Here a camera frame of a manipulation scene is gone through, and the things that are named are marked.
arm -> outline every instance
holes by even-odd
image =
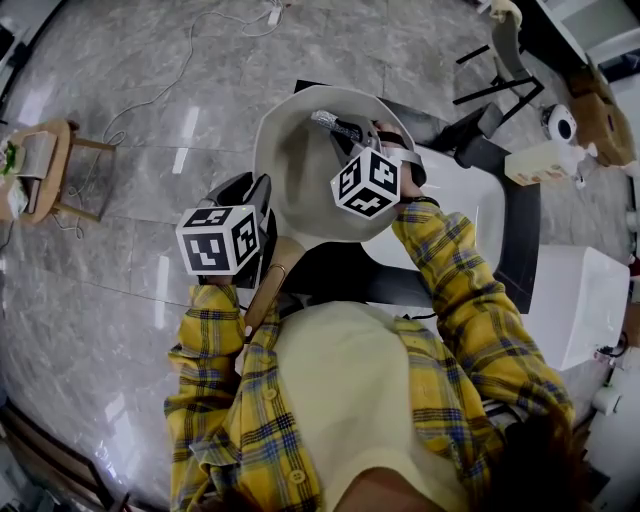
[[[480,395],[533,414],[559,407],[571,421],[562,381],[525,331],[504,285],[477,253],[469,219],[413,203],[393,230],[427,281],[445,345]]]
[[[233,286],[192,287],[193,307],[185,314],[169,360],[180,366],[180,389],[165,401],[173,443],[171,510],[186,510],[208,485],[190,449],[209,437],[227,416],[238,375],[234,362],[244,343],[244,320]]]

cardboard box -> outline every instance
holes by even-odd
[[[611,87],[602,73],[592,64],[568,77],[567,86],[574,98],[595,92],[608,103],[615,103]]]
[[[572,99],[570,108],[578,123],[578,144],[593,142],[600,164],[623,166],[636,159],[629,122],[617,105],[591,92]]]
[[[640,347],[640,304],[627,304],[622,332],[627,333],[629,346]]]

marble floor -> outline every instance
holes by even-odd
[[[93,458],[110,485],[166,506],[170,446],[163,399],[177,388],[166,352],[186,310],[192,279],[183,271],[174,224],[210,187],[251,169],[260,117],[298,78],[357,87],[454,121],[483,100],[451,101],[484,87],[487,55],[455,58],[488,41],[490,21],[463,0],[296,0],[273,34],[243,37],[214,16],[250,18],[260,0],[69,0],[41,38],[11,92],[3,119],[31,125],[54,117],[81,136],[126,138],[115,156],[115,190],[99,225],[61,230],[52,217],[16,225],[2,253],[1,385],[28,415]],[[532,57],[546,89],[536,107],[566,98],[560,79]],[[506,110],[509,92],[496,101]],[[495,141],[509,150],[544,140],[527,107]],[[96,154],[74,152],[69,185],[81,187]],[[104,199],[112,162],[104,155],[83,204]],[[585,165],[587,186],[542,189],[542,243],[591,245],[626,261],[629,184],[617,170]],[[67,197],[70,204],[78,198]],[[61,215],[63,226],[75,219]],[[6,235],[7,226],[2,226]],[[241,294],[248,302],[248,292]],[[580,414],[603,369],[588,363],[564,377]]]

bracelet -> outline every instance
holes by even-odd
[[[393,144],[398,144],[398,146],[402,146],[404,149],[407,148],[402,135],[395,132],[378,132],[378,138],[380,142],[392,142]]]
[[[440,203],[433,199],[432,197],[420,196],[420,197],[401,197],[401,204],[411,204],[411,203],[430,203],[434,206],[440,208]]]

fiducial marker cube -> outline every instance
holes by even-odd
[[[235,275],[260,248],[253,206],[192,208],[176,228],[191,275]]]
[[[331,180],[338,207],[373,219],[400,201],[400,162],[363,149]]]

